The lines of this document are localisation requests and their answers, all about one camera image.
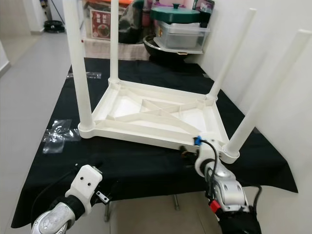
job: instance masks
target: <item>metal bracket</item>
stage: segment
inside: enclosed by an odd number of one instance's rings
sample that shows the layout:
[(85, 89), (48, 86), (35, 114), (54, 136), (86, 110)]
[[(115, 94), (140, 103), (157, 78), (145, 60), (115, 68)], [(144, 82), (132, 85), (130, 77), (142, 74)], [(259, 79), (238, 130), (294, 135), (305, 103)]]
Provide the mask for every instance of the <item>metal bracket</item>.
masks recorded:
[(65, 197), (69, 195), (77, 197), (85, 208), (85, 213), (83, 215), (86, 216), (91, 212), (90, 200), (101, 181), (101, 173), (90, 165), (84, 165), (77, 173), (70, 189), (65, 193)]
[(101, 193), (100, 191), (97, 191), (97, 196), (105, 205), (109, 203), (109, 198), (105, 196), (103, 193)]

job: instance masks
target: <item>tiled floor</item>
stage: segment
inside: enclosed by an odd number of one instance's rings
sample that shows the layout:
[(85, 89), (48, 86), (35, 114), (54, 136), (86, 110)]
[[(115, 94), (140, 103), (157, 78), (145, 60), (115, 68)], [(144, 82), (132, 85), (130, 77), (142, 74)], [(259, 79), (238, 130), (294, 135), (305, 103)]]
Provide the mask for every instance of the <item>tiled floor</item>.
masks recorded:
[[(0, 227), (1, 234), (30, 233), (11, 229), (22, 185), (70, 67), (65, 34), (44, 34), (0, 78)], [(69, 234), (214, 234), (220, 233), (202, 193), (112, 202), (104, 223), (104, 205), (94, 206)]]

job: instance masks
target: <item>table leg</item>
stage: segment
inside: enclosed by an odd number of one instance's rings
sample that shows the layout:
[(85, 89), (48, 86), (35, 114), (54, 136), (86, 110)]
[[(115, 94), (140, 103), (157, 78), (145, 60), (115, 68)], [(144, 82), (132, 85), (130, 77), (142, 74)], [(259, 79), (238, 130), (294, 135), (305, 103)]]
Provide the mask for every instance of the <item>table leg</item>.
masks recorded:
[(104, 222), (107, 223), (109, 221), (109, 203), (105, 205), (105, 213), (104, 213)]
[(175, 204), (175, 210), (179, 211), (180, 210), (180, 206), (179, 206), (179, 201), (177, 200), (177, 195), (176, 194), (173, 195), (173, 199), (174, 199), (174, 204)]

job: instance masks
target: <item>clear plastic box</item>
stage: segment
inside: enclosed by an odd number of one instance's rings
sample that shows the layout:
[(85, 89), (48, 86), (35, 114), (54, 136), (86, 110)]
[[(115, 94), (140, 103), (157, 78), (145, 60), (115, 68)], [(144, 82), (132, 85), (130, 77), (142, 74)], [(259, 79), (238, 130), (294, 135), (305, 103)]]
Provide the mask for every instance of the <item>clear plastic box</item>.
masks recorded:
[(164, 51), (202, 54), (203, 44), (209, 33), (209, 28), (200, 28), (199, 23), (167, 24), (157, 22), (154, 41)]

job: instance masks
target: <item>clear plastic bag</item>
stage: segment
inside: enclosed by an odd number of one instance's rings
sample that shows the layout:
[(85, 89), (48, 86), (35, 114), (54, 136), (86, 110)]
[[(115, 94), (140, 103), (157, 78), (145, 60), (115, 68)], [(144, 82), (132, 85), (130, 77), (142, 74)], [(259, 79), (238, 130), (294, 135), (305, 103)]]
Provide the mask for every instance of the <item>clear plastic bag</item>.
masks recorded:
[[(101, 79), (102, 78), (101, 72), (87, 72), (86, 75), (87, 75), (87, 78), (89, 78), (89, 79)], [(74, 77), (73, 73), (67, 74), (67, 79), (73, 78), (73, 77)]]
[(70, 129), (71, 119), (54, 120), (51, 129), (46, 129), (42, 138), (44, 154), (62, 153), (66, 141), (79, 141), (78, 129)]

